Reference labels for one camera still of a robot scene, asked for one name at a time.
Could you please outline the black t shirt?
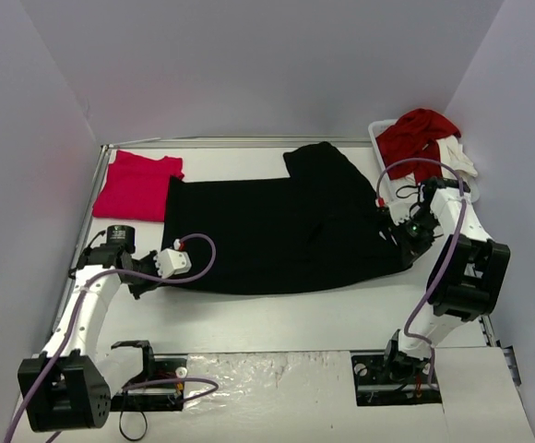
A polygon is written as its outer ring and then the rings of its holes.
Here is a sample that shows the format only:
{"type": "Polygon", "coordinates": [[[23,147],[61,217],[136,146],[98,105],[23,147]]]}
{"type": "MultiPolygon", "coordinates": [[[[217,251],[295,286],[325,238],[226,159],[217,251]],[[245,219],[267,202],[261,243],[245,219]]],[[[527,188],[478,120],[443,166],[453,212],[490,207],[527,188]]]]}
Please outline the black t shirt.
{"type": "Polygon", "coordinates": [[[328,142],[282,156],[288,177],[169,184],[161,245],[184,240],[191,291],[336,289],[408,269],[383,234],[369,180],[328,142]]]}

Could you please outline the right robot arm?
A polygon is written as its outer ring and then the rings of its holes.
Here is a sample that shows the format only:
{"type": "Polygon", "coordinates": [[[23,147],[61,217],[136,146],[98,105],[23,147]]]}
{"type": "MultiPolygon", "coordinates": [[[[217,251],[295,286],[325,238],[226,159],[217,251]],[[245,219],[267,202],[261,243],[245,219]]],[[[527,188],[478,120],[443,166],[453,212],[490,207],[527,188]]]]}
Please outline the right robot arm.
{"type": "Polygon", "coordinates": [[[434,348],[454,329],[493,312],[511,251],[482,227],[469,187],[454,179],[427,179],[415,203],[393,201],[381,212],[405,266],[431,248],[437,230],[446,240],[422,300],[381,359],[384,375],[401,381],[431,363],[434,348]]]}

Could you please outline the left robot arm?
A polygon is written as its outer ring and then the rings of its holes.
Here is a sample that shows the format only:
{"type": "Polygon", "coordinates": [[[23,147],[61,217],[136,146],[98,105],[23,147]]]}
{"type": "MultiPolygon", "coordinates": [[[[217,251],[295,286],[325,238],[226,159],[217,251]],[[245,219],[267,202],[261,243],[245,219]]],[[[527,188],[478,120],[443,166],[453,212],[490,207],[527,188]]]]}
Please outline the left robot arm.
{"type": "Polygon", "coordinates": [[[137,283],[142,269],[132,258],[133,227],[112,225],[104,235],[102,244],[83,249],[70,272],[75,287],[56,332],[19,365],[23,401],[15,417],[27,417],[36,433],[101,428],[125,385],[147,386],[158,375],[148,341],[119,341],[103,357],[96,354],[111,301],[121,287],[137,283]]]}

